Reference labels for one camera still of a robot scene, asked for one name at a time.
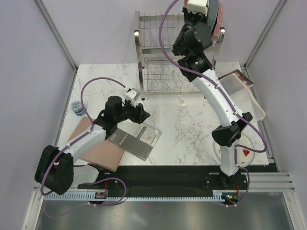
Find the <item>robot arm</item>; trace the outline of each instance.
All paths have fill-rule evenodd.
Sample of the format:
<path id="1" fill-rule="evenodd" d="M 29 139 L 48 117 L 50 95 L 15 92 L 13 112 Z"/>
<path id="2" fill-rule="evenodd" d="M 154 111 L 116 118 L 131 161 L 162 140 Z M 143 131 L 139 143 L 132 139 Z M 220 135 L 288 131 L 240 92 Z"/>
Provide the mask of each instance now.
<path id="1" fill-rule="evenodd" d="M 143 105 L 136 103 L 139 96 L 140 93 L 136 89 L 129 89 L 124 104 L 118 96 L 109 97 L 105 109 L 100 112 L 98 118 L 94 121 L 92 130 L 89 127 L 88 130 L 62 146 L 53 147 L 49 145 L 45 147 L 35 173 L 35 180 L 42 183 L 47 168 L 55 156 L 60 150 L 69 146 L 53 164 L 44 186 L 62 195 L 72 185 L 94 182 L 98 176 L 97 169 L 89 165 L 74 167 L 74 163 L 93 146 L 112 135 L 116 131 L 118 123 L 129 119 L 134 123 L 141 124 L 150 117 L 150 114 L 144 111 Z M 77 139 L 79 140 L 75 144 L 70 145 Z"/>
<path id="2" fill-rule="evenodd" d="M 189 0 L 183 8 L 185 24 L 174 42 L 172 52 L 175 56 L 184 56 L 178 60 L 180 66 L 203 73 L 217 84 L 217 86 L 213 85 L 212 82 L 197 74 L 181 70 L 182 74 L 208 100 L 219 118 L 221 125 L 212 132 L 212 137 L 221 146 L 221 171 L 229 177 L 238 171 L 234 146 L 246 127 L 246 124 L 233 112 L 229 102 L 236 109 L 236 113 L 247 121 L 252 120 L 252 115 L 249 112 L 243 113 L 234 104 L 204 54 L 204 50 L 212 46 L 215 28 L 219 26 L 217 23 L 219 6 L 218 0 Z M 225 92 L 228 100 L 222 95 L 220 89 Z"/>

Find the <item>dish rack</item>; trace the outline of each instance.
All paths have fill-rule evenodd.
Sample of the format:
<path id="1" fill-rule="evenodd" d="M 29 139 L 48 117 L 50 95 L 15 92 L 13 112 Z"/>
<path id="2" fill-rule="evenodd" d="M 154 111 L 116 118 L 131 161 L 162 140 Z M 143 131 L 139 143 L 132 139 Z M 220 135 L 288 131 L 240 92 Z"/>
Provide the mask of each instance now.
<path id="1" fill-rule="evenodd" d="M 148 95 L 199 93 L 198 89 L 181 74 L 180 69 L 171 64 L 162 53 L 158 39 L 161 19 L 162 14 L 141 16 L 139 11 L 135 12 L 134 40 L 142 100 Z M 164 47 L 175 61 L 183 58 L 172 53 L 173 43 L 183 24 L 184 15 L 173 13 L 166 17 L 162 28 Z M 224 35 L 225 29 L 221 27 L 213 45 L 205 50 L 206 53 L 213 53 L 214 69 Z"/>

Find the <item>marble surface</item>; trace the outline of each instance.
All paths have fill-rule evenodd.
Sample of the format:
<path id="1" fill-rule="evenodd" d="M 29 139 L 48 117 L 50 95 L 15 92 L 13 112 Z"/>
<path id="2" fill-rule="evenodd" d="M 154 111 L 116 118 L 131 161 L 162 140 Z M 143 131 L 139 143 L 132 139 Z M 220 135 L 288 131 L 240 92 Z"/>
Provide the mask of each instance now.
<path id="1" fill-rule="evenodd" d="M 235 69 L 240 69 L 239 63 L 217 63 L 216 73 L 220 77 Z M 137 64 L 80 65 L 69 105 L 80 100 L 83 85 L 97 77 L 113 78 L 130 88 L 139 88 Z M 124 98 L 123 88 L 107 80 L 89 84 L 84 91 L 84 103 L 89 114 L 96 118 L 111 95 Z M 211 136 L 219 121 L 201 94 L 147 96 L 142 103 L 151 114 L 146 123 L 163 134 L 146 161 L 125 152 L 121 165 L 220 165 Z M 80 120 L 81 117 L 68 107 L 59 144 L 67 141 Z M 120 123 L 118 127 L 125 128 L 127 122 Z M 251 139 L 256 149 L 263 148 L 261 139 L 251 128 L 247 127 L 243 133 Z M 267 164 L 266 153 L 257 153 L 252 162 L 252 165 Z"/>

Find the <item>marble countertop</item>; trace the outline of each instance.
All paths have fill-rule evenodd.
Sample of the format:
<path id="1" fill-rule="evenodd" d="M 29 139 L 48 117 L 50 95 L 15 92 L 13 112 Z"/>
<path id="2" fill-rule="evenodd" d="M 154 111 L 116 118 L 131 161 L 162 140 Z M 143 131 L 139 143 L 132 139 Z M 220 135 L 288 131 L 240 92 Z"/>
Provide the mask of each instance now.
<path id="1" fill-rule="evenodd" d="M 220 77 L 240 69 L 237 62 L 217 63 L 216 73 Z M 69 107 L 61 130 L 59 144 L 65 143 L 78 125 L 78 117 L 70 109 L 73 101 L 80 100 L 80 92 L 90 79 L 109 77 L 119 80 L 130 88 L 139 89 L 137 64 L 80 65 L 71 93 Z M 118 95 L 124 98 L 119 85 L 98 80 L 84 91 L 84 103 L 91 117 L 96 118 L 104 109 L 107 98 Z M 145 111 L 151 114 L 146 123 L 163 132 L 146 161 L 125 152 L 121 165 L 220 165 L 213 150 L 211 132 L 219 121 L 209 103 L 201 94 L 147 96 L 142 102 Z M 122 122 L 118 127 L 125 127 Z M 247 127 L 243 133 L 249 137 L 256 149 L 263 143 L 258 135 Z M 256 153 L 252 165 L 268 165 L 266 153 Z"/>

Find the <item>wall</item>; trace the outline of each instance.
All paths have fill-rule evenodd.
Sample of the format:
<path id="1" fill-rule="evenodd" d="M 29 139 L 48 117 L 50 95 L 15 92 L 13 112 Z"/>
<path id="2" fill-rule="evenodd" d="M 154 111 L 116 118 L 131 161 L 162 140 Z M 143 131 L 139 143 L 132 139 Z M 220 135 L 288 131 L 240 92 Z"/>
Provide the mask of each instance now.
<path id="1" fill-rule="evenodd" d="M 165 12 L 172 0 L 43 0 L 77 64 L 136 63 L 134 12 Z M 278 0 L 221 0 L 224 44 L 218 61 L 245 63 Z M 182 10 L 183 0 L 174 6 Z"/>
<path id="2" fill-rule="evenodd" d="M 288 1 L 250 66 L 277 163 L 293 178 L 307 217 L 307 20 L 305 0 Z"/>
<path id="3" fill-rule="evenodd" d="M 2 0 L 0 31 L 0 229 L 18 230 L 73 72 L 32 0 Z"/>

